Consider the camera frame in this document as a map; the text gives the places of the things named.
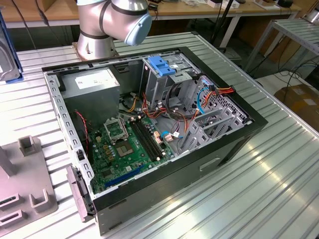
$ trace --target ram slot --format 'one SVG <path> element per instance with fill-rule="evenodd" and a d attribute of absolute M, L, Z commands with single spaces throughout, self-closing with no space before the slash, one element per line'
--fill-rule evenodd
<path fill-rule="evenodd" d="M 153 162 L 156 161 L 157 156 L 155 155 L 153 150 L 149 147 L 149 144 L 146 141 L 143 133 L 140 131 L 140 129 L 138 128 L 138 126 L 135 122 L 131 123 L 131 128 L 132 128 L 134 134 L 136 135 L 136 137 L 138 138 L 139 142 L 141 143 L 141 145 L 145 149 L 145 151 L 148 154 L 151 161 L 153 161 Z"/>
<path fill-rule="evenodd" d="M 139 127 L 139 129 L 142 132 L 142 134 L 145 135 L 145 139 L 147 140 L 147 142 L 148 142 L 150 148 L 152 149 L 152 151 L 155 152 L 157 157 L 162 158 L 162 153 L 161 153 L 159 147 L 157 146 L 157 144 L 155 143 L 153 138 L 150 136 L 150 133 L 145 128 L 145 126 L 140 121 L 137 122 L 137 126 Z"/>

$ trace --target aluminum workbench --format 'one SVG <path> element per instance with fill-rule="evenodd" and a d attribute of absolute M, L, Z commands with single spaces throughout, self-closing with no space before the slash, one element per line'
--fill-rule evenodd
<path fill-rule="evenodd" d="M 111 230 L 105 238 L 310 238 L 319 234 L 318 133 L 255 84 L 199 35 L 115 42 L 121 55 L 188 46 L 267 119 L 268 125 L 218 170 Z M 99 238 L 82 223 L 66 178 L 71 164 L 41 67 L 79 61 L 72 46 L 19 52 L 25 81 L 0 85 L 0 145 L 32 134 L 41 139 L 57 212 L 4 236 Z"/>

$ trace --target yellow wire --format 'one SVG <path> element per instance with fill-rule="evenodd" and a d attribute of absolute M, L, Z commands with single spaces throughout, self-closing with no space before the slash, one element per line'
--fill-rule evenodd
<path fill-rule="evenodd" d="M 134 110 L 134 108 L 135 108 L 135 103 L 136 103 L 136 99 L 137 99 L 137 98 L 135 97 L 132 107 L 131 107 L 127 112 L 132 112 L 132 111 Z"/>

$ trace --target blue cable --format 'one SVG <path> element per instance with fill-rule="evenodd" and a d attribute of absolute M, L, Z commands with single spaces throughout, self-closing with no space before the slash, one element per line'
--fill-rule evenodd
<path fill-rule="evenodd" d="M 165 134 L 170 134 L 170 132 L 164 131 L 163 133 L 161 133 L 160 137 L 163 138 L 163 136 L 164 136 Z"/>
<path fill-rule="evenodd" d="M 199 103 L 199 97 L 200 97 L 200 93 L 202 93 L 204 90 L 209 90 L 208 87 L 205 87 L 203 89 L 201 89 L 199 92 L 198 92 L 198 95 L 197 95 L 197 108 L 199 109 L 199 111 L 204 114 L 205 112 L 203 111 L 203 109 L 201 108 L 200 106 L 200 103 Z"/>

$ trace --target blue drive bay latch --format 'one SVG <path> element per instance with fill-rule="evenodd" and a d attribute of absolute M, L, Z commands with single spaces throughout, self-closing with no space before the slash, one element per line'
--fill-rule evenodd
<path fill-rule="evenodd" d="M 150 64 L 159 72 L 160 76 L 168 76 L 176 73 L 174 69 L 169 67 L 167 61 L 160 56 L 152 56 L 148 58 Z"/>

